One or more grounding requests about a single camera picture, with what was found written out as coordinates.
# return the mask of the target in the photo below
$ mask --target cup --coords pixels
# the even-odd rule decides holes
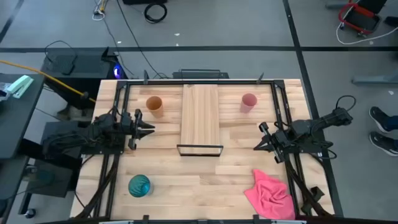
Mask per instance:
[[[246,93],[242,96],[241,102],[241,112],[248,113],[254,108],[254,105],[257,104],[257,97],[251,93]]]
[[[129,193],[133,197],[150,195],[153,191],[154,185],[145,175],[135,175],[129,182]]]
[[[158,96],[148,98],[146,106],[155,118],[163,117],[163,102]]]

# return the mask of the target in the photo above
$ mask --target black metal frame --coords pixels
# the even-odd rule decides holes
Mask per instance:
[[[200,147],[200,148],[213,148],[220,149],[220,153],[181,153],[181,147]],[[180,156],[204,156],[204,157],[220,157],[223,153],[224,146],[213,146],[213,145],[190,145],[190,144],[178,144],[177,150]]]
[[[277,89],[280,89],[280,93],[282,95],[282,101],[284,104],[284,109],[286,112],[287,122],[289,124],[292,122],[292,117],[291,117],[290,110],[289,110],[289,103],[287,102],[287,95],[286,95],[286,90],[285,90],[285,85],[284,85],[283,80],[260,80],[260,81],[252,80],[252,79],[250,79],[250,80],[128,80],[128,81],[120,80],[117,83],[113,106],[115,108],[118,107],[119,96],[120,96],[121,90],[123,88],[125,89],[125,92],[124,92],[124,101],[123,101],[122,112],[125,112],[127,110],[130,88],[134,85],[193,85],[193,84],[196,84],[196,85],[200,85],[200,84],[269,85],[271,87],[272,99],[274,101],[276,120],[277,120],[279,127],[283,128],[282,115],[280,112],[279,101],[278,101],[278,96],[277,96]],[[111,180],[110,180],[108,201],[106,204],[106,213],[105,213],[106,217],[110,217],[111,212],[112,212],[114,189],[116,186],[116,177],[117,177],[119,159],[120,159],[119,155],[114,156],[114,161],[112,164],[111,171],[115,172],[115,174],[111,177]],[[302,166],[301,166],[300,157],[298,155],[295,155],[295,161],[296,161],[297,172],[298,172],[300,178],[303,179],[303,170],[302,170]],[[102,189],[104,189],[106,187],[106,186],[104,187],[104,184],[107,185],[107,183],[109,183],[109,180],[106,177],[106,169],[108,167],[108,163],[109,163],[109,156],[105,155],[104,159],[103,159],[103,165],[101,168],[101,175],[99,177],[99,188],[102,188]],[[294,186],[294,180],[293,180],[293,178],[291,178],[291,176],[289,174],[287,174],[287,179],[288,179],[288,183],[289,183],[289,190],[293,197],[295,213],[296,213],[296,215],[300,215],[299,205],[297,202],[297,195],[296,195],[295,186]],[[99,212],[100,212],[100,207],[101,207],[101,198],[102,198],[101,195],[97,195],[97,198],[96,198],[97,203],[95,205],[93,218],[100,216]]]
[[[277,119],[277,124],[279,129],[283,129],[283,122],[282,122],[282,115],[280,112],[280,107],[279,107],[279,101],[278,101],[278,96],[277,96],[277,89],[280,90],[280,93],[282,95],[282,101],[284,104],[284,109],[286,113],[286,119],[287,123],[290,124],[292,122],[292,117],[290,114],[290,109],[289,109],[289,103],[287,101],[287,94],[286,94],[286,89],[284,85],[283,80],[148,80],[148,81],[143,81],[143,80],[130,80],[130,81],[125,81],[121,80],[118,81],[117,83],[117,89],[115,93],[115,98],[114,98],[114,107],[118,107],[119,104],[119,95],[120,92],[123,88],[125,88],[125,93],[124,93],[124,102],[123,102],[123,111],[127,110],[127,103],[128,103],[128,98],[129,98],[129,91],[130,87],[133,85],[143,85],[144,82],[146,82],[146,85],[182,85],[182,84],[215,84],[215,85],[270,85],[271,86],[271,91],[272,91],[272,99],[274,101],[274,109],[275,109],[275,114],[276,114],[276,119]],[[342,223],[342,224],[349,224],[349,223],[394,223],[394,222],[389,222],[389,221],[383,221],[383,220],[363,220],[363,219],[350,219],[350,218],[340,218],[340,217],[335,217],[335,216],[325,216],[325,217],[313,217],[311,215],[307,216],[302,216],[299,213],[299,205],[297,203],[297,196],[295,192],[295,183],[298,184],[299,188],[301,189],[307,189],[307,187],[304,184],[304,180],[302,179],[303,177],[303,170],[301,166],[301,161],[299,155],[294,155],[295,156],[295,161],[296,161],[296,169],[293,168],[292,163],[290,160],[285,161],[285,167],[286,167],[286,173],[287,173],[287,179],[289,182],[289,190],[290,193],[292,194],[293,197],[293,203],[294,203],[294,209],[296,213],[296,220],[297,223],[316,223],[316,224],[323,224],[323,223]],[[99,220],[103,221],[110,221],[111,217],[111,212],[112,212],[112,206],[113,206],[113,197],[114,197],[114,189],[116,186],[116,177],[117,177],[117,171],[118,171],[118,164],[119,164],[119,155],[114,156],[114,161],[111,167],[111,170],[108,172],[108,174],[105,176],[106,173],[106,168],[108,165],[108,160],[109,157],[104,156],[104,163],[103,163],[103,169],[105,170],[104,172],[101,171],[101,174],[104,173],[103,177],[100,177],[100,182],[103,184],[99,185],[99,189],[91,199],[90,203],[86,206],[86,208],[75,218],[71,220],[66,220],[66,221],[60,221],[60,222],[52,222],[52,224],[59,223],[59,224],[69,224],[69,223],[99,223]],[[325,174],[326,174],[326,179],[330,180],[333,179],[334,177],[327,177],[327,175],[332,174],[333,172],[330,170],[329,172],[327,171],[327,167],[323,166],[325,169]],[[101,196],[105,190],[105,188],[108,186],[108,184],[111,183],[109,186],[109,195],[108,195],[108,201],[106,204],[106,213],[104,217],[100,217],[99,214],[94,214],[93,218],[88,218],[88,214],[94,209],[94,206],[101,206]],[[330,192],[336,191],[336,189],[329,189]],[[310,191],[304,190],[302,192],[302,197],[307,196],[309,200],[314,200],[312,196],[312,193]],[[134,223],[138,224],[171,224],[171,223],[191,223],[191,224],[219,224],[219,223],[228,223],[228,224],[263,224],[263,223],[278,223],[279,221],[277,220],[261,220],[259,219],[259,215],[253,215],[253,219],[247,219],[247,220],[149,220],[148,215],[144,215],[142,220],[134,220]]]

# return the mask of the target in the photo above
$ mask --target cloth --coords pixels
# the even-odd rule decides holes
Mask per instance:
[[[244,191],[256,212],[269,219],[294,220],[292,196],[287,186],[278,179],[254,169],[254,187]]]

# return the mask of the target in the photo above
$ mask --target black clamp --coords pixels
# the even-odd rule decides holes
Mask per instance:
[[[264,76],[264,72],[263,72],[263,73],[260,75],[260,77],[257,79],[257,81],[256,81],[256,84],[257,84],[257,85],[260,85],[260,84],[261,84],[261,80],[262,80],[263,76]]]
[[[310,189],[311,193],[313,195],[313,199],[318,202],[322,196],[324,196],[325,194],[321,191],[321,189],[319,189],[319,187],[313,187]],[[308,200],[304,201],[303,206],[301,207],[301,211],[306,214],[306,215],[310,215],[312,206],[311,204],[308,202]]]
[[[144,70],[144,85],[148,85],[149,75],[147,70]]]
[[[142,224],[148,224],[149,222],[149,215],[144,215],[142,217]]]
[[[260,224],[260,216],[253,215],[253,224]]]

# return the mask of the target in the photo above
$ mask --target teal glass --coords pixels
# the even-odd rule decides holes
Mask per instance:
[[[133,197],[143,197],[152,193],[154,186],[145,175],[135,175],[129,182],[129,192]]]

